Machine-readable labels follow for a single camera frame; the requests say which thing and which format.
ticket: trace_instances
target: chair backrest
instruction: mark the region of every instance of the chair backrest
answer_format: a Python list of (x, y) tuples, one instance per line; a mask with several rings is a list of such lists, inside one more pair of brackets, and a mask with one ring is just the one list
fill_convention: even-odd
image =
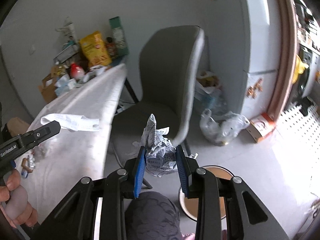
[(188, 133), (203, 47), (200, 27), (177, 26), (157, 31), (140, 54), (142, 100), (167, 105), (177, 114), (180, 140)]

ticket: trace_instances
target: pegboard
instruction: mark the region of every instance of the pegboard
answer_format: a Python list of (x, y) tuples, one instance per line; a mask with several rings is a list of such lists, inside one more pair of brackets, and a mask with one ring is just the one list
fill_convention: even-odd
[(300, 113), (301, 106), (293, 106), (281, 114), (277, 130), (281, 136), (299, 143), (313, 156), (310, 192), (320, 197), (320, 117), (316, 112), (316, 103), (311, 98), (308, 99), (314, 103), (308, 108), (308, 115)]

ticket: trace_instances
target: white tablecloth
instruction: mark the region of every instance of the white tablecloth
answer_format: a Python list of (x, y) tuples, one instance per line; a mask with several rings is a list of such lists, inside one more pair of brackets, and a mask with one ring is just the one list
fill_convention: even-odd
[[(61, 129), (47, 142), (46, 157), (21, 184), (28, 200), (37, 209), (39, 223), (49, 215), (68, 191), (84, 176), (101, 179), (108, 149), (111, 123), (126, 77), (125, 64), (107, 70), (81, 88), (75, 88), (46, 105), (28, 130), (41, 126), (40, 119), (50, 113), (79, 114), (99, 118), (99, 132), (70, 132)], [(21, 171), (21, 160), (16, 160)]]

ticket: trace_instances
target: yellow cloth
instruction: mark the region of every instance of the yellow cloth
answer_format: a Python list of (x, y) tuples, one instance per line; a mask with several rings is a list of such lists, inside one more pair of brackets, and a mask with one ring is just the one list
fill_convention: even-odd
[(303, 63), (298, 55), (296, 55), (296, 66), (294, 68), (294, 74), (292, 79), (292, 84), (294, 84), (298, 80), (299, 74), (302, 74), (309, 65)]

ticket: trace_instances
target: orange box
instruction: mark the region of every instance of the orange box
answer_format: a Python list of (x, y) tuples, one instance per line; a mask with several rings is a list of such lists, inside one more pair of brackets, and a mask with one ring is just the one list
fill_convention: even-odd
[(263, 113), (250, 120), (250, 125), (246, 128), (254, 140), (258, 143), (267, 138), (276, 128), (276, 123), (267, 113)]

